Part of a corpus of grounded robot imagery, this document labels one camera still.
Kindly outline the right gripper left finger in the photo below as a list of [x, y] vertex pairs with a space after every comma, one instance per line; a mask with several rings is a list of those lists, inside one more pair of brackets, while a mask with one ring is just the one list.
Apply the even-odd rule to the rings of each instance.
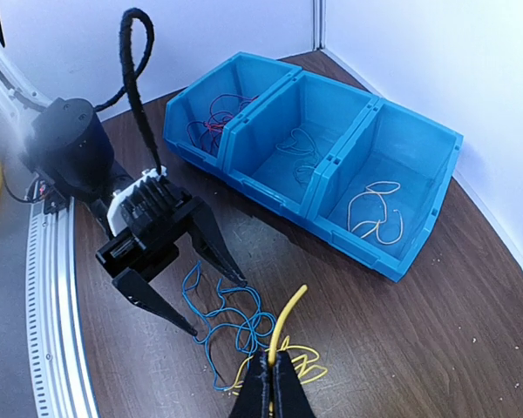
[[229, 418], [268, 418], [272, 395], [272, 374], [266, 352], [257, 352], [250, 361], [242, 388]]

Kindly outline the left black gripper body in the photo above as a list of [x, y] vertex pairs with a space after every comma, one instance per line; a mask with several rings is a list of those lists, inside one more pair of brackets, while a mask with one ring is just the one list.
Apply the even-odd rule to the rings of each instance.
[[126, 268], [150, 281], [179, 256], [175, 241], [190, 226], [194, 202], [186, 189], [169, 180], [145, 180], [121, 202], [122, 231], [96, 254], [111, 277]]

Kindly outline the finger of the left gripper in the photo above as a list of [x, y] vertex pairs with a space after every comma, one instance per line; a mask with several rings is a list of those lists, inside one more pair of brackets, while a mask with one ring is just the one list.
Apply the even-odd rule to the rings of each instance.
[[189, 216], [188, 233], [195, 251], [225, 278], [245, 287], [246, 278], [228, 250], [211, 207], [206, 202], [194, 202]]
[[137, 271], [126, 268], [112, 280], [112, 284], [134, 306], [168, 320], [189, 335], [198, 334], [187, 319], [157, 293]]

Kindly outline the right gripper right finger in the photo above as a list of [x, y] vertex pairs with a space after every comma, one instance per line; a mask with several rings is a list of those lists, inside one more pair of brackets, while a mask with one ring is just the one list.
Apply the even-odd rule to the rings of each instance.
[[315, 418], [289, 354], [276, 353], [273, 366], [274, 417]]

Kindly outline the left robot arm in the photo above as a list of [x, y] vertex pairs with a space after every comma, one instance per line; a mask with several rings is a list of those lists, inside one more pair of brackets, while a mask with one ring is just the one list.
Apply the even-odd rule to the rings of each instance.
[[171, 182], [160, 162], [133, 178], [114, 156], [98, 117], [102, 106], [41, 98], [4, 47], [0, 21], [0, 115], [20, 138], [23, 164], [46, 184], [45, 211], [65, 209], [71, 199], [84, 203], [108, 237], [96, 257], [113, 285], [136, 307], [196, 335], [151, 281], [178, 258], [177, 240], [188, 235], [204, 260], [245, 285], [211, 207]]

